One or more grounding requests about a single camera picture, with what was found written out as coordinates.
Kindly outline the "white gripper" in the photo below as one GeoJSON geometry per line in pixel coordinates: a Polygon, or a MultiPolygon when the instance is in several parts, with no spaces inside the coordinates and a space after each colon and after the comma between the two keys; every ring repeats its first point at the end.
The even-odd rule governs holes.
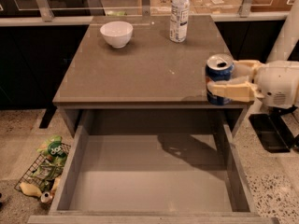
{"type": "Polygon", "coordinates": [[[258,60],[234,60],[232,75],[254,78],[256,85],[247,81],[210,81],[207,89],[213,95],[239,102],[258,98],[269,107],[288,109],[299,104],[299,62],[273,61],[263,65],[258,60]]]}

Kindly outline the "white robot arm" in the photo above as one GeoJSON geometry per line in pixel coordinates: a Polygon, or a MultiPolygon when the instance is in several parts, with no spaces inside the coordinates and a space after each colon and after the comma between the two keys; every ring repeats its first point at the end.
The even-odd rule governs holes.
{"type": "Polygon", "coordinates": [[[267,63],[257,60],[233,61],[228,80],[206,82],[206,90],[214,96],[249,102],[255,98],[264,105],[288,109],[298,106],[299,62],[288,61],[299,38],[298,4],[285,20],[267,63]]]}

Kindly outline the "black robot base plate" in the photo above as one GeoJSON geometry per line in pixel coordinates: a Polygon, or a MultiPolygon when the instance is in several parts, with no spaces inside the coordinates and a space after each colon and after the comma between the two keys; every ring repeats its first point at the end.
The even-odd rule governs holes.
{"type": "Polygon", "coordinates": [[[282,119],[295,107],[289,109],[273,108],[269,114],[251,114],[249,121],[262,146],[271,153],[290,152],[299,148],[299,135],[294,136],[282,119]]]}

